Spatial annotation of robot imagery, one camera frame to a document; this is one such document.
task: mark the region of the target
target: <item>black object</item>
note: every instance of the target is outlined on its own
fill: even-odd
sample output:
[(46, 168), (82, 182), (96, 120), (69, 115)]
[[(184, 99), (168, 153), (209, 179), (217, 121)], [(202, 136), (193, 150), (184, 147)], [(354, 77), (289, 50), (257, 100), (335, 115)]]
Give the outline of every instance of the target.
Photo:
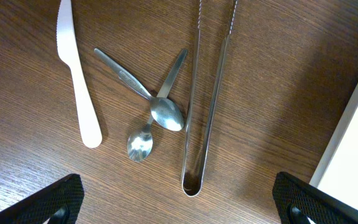
[(75, 223), (84, 199), (81, 177), (70, 174), (0, 212), (0, 223)]
[(358, 210), (286, 172), (277, 174), (273, 198), (282, 223), (358, 223)]

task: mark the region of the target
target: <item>metal spoon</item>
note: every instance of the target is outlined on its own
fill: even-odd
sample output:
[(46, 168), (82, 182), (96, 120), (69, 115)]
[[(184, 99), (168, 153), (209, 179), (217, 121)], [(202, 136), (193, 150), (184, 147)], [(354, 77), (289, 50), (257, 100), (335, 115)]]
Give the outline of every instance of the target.
[[(173, 65), (172, 69), (170, 70), (167, 79), (165, 79), (164, 84), (162, 85), (157, 97), (167, 97), (173, 82), (179, 72), (179, 69), (185, 60), (187, 55), (187, 50), (182, 49), (177, 61)], [(149, 117), (148, 122), (146, 125), (134, 131), (128, 139), (127, 143), (127, 150), (128, 156), (135, 162), (140, 162), (144, 160), (151, 152), (153, 147), (153, 137), (151, 133), (151, 125), (153, 123), (153, 116)]]
[(94, 49), (94, 52), (118, 74), (118, 77), (123, 82), (125, 82), (140, 96), (143, 96), (150, 101), (152, 116), (159, 125), (171, 131), (180, 131), (183, 128), (183, 116), (181, 115), (179, 107), (172, 100), (159, 96), (152, 96), (146, 88), (125, 68), (120, 66), (101, 50)]

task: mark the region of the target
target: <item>wooden table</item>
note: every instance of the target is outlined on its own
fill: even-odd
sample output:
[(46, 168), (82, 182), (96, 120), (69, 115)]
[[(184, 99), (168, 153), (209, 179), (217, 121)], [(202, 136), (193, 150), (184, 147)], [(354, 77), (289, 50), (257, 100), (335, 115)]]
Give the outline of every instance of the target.
[[(239, 1), (204, 186), (181, 190), (184, 131), (153, 124), (141, 163), (126, 141), (149, 104), (100, 61), (99, 47), (157, 92), (193, 50), (196, 1), (73, 1), (80, 59), (103, 142), (81, 141), (59, 1), (0, 1), (0, 210), (69, 173), (85, 188), (78, 223), (278, 223), (275, 174), (309, 181), (358, 81), (358, 3)], [(203, 5), (190, 158), (203, 130), (230, 1)], [(170, 93), (186, 111), (192, 54)]]

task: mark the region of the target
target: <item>spoon handle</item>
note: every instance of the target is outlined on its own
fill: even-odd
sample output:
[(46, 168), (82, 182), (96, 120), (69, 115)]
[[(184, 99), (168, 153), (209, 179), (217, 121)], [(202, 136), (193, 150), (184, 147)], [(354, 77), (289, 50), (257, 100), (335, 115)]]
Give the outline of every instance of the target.
[[(179, 69), (183, 63), (183, 61), (185, 61), (186, 56), (187, 56), (187, 49), (182, 49), (177, 57), (177, 60), (175, 62), (175, 64), (173, 64), (173, 67), (171, 68), (171, 70), (168, 73), (167, 78), (165, 79), (164, 83), (161, 86), (161, 89), (159, 91), (159, 93), (157, 94), (157, 97), (161, 97), (161, 98), (166, 98), (169, 94), (169, 91), (171, 91), (171, 88), (173, 86), (173, 82), (175, 81)], [(150, 115), (149, 120), (147, 122), (148, 125), (151, 125), (153, 123), (153, 116)]]
[(116, 61), (111, 59), (105, 53), (103, 53), (99, 49), (94, 49), (96, 55), (100, 57), (109, 67), (115, 71), (119, 77), (126, 85), (128, 85), (131, 89), (133, 89), (137, 94), (146, 98), (147, 100), (152, 99), (152, 95), (146, 88), (136, 79), (131, 73), (129, 73), (125, 68), (119, 65)]

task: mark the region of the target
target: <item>silver tongs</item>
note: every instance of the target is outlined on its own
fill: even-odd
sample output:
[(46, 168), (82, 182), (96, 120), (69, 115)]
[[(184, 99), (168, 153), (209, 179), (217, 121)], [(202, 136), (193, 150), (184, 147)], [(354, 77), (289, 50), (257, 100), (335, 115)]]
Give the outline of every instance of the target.
[(214, 84), (214, 90), (212, 93), (211, 103), (209, 104), (209, 112), (208, 112), (208, 120), (206, 122), (206, 128), (204, 133), (204, 143), (203, 148), (201, 151), (201, 157), (197, 161), (197, 165), (195, 166), (195, 170), (193, 172), (186, 172), (186, 155), (188, 149), (188, 143), (190, 138), (190, 126), (191, 126), (191, 118), (193, 113), (193, 100), (194, 100), (194, 91), (196, 86), (196, 73), (197, 73), (197, 66), (198, 66), (198, 50), (200, 47), (200, 19), (201, 19), (201, 2), (198, 8), (198, 19), (197, 19), (197, 26), (195, 32), (195, 43), (194, 43), (194, 52), (193, 52), (193, 73), (191, 77), (191, 91), (190, 91), (190, 100), (189, 100), (189, 107), (187, 112), (187, 120), (185, 125), (185, 150), (183, 151), (183, 164), (181, 170), (181, 187), (185, 194), (189, 197), (197, 196), (201, 188), (203, 186), (203, 179), (204, 179), (204, 170), (206, 164), (206, 155), (208, 152), (209, 147), (209, 137), (211, 136), (212, 131), (212, 124), (214, 120), (215, 114), (215, 106), (216, 100), (219, 95), (219, 89), (221, 85), (221, 80), (223, 77), (223, 67), (226, 61), (226, 50), (227, 46), (229, 45), (230, 35), (233, 30), (233, 21), (234, 15), (236, 13), (236, 7), (238, 0), (234, 0), (233, 2), (233, 9), (232, 9), (232, 16), (229, 23), (229, 27), (227, 29), (227, 34), (222, 41), (221, 52), (219, 55), (219, 62), (218, 68), (216, 70), (216, 79)]

